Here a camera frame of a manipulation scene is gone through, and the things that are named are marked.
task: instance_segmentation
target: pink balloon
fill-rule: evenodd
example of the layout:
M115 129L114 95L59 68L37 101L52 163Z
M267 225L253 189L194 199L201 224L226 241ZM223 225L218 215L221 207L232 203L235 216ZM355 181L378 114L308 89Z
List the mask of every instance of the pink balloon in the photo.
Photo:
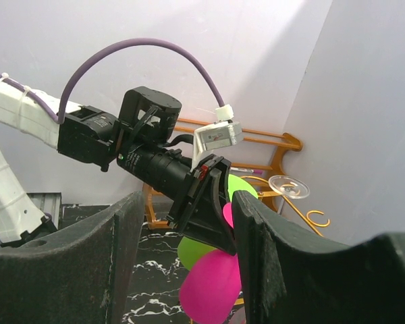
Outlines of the pink balloon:
M223 206L223 218L227 221L229 226L234 228L234 223L232 221L232 204L229 202L225 206Z
M214 250L190 270L180 288L180 304L198 324L222 324L241 289L237 255Z

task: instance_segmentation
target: purple cable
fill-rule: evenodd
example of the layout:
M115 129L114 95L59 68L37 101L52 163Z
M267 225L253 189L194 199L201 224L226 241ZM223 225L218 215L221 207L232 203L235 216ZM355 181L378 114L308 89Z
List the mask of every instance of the purple cable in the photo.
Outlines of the purple cable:
M224 106L225 103L223 102L222 96L217 90L215 83L213 80L210 78L210 75L207 73L205 68L201 65L201 63L187 50L181 48L178 45L175 45L173 43L167 42L166 40L159 40L155 38L131 38L127 40L123 40L121 42L109 45L108 47L105 47L103 50L99 51L98 53L94 54L91 58L89 58L87 61L85 61L74 73L74 75L69 79L67 82L63 93L61 94L60 98L60 104L59 104L59 113L58 116L54 113L54 111L51 110L50 107L41 99L39 96L37 96L34 92L28 91L27 92L27 97L31 98L34 102L38 103L51 117L51 119L56 123L56 124L62 124L65 120L65 114L66 114L66 105L68 103L69 97L72 93L72 90L74 89L75 85L81 79L81 77L96 63L98 63L100 60L105 58L106 56L117 52L121 49L126 49L128 47L133 47L133 46L141 46L141 45L152 45L152 46L158 46L158 47L163 47L165 49L170 49L181 56L185 57L196 67L196 69L201 73L202 77L205 79L207 84L209 85L209 88L215 95L216 101L219 104L220 107ZM3 82L18 89L21 92L25 92L24 86L22 86L20 83L10 79L10 78L5 78L3 79Z
M23 85L19 84L18 82L14 81L10 78L4 78L3 82L18 89L21 92L25 92ZM41 98L39 98L39 96L37 96L32 91L28 91L27 97L31 98L35 103L40 105L43 108L43 110L45 110L47 112L49 117L51 117L54 120L54 122L59 123L59 118L57 117L57 115L54 113L54 111L51 110L50 107L48 107L48 105Z
M76 83L81 79L81 77L97 62L105 58L106 56L117 52L121 49L126 49L128 47L133 46L141 46L141 45L152 45L163 47L165 49L170 49L175 51L176 53L180 54L181 56L185 57L196 67L196 69L201 73L207 84L209 85L211 91L215 95L215 98L220 107L224 106L225 103L223 102L222 96L220 95L219 91L217 90L214 82L210 78L210 75L207 73L205 68L201 65L200 62L189 52L185 49L167 42L166 40L159 40L155 38L131 38L127 40L123 40L121 42L109 45L105 47L103 50L99 51L98 53L94 54L91 58L85 61L74 73L74 75L69 79L67 82L63 93L61 94L60 104L59 104L59 113L58 113L58 123L62 124L65 120L66 114L66 104L68 103L69 97L71 95L72 90L74 89Z

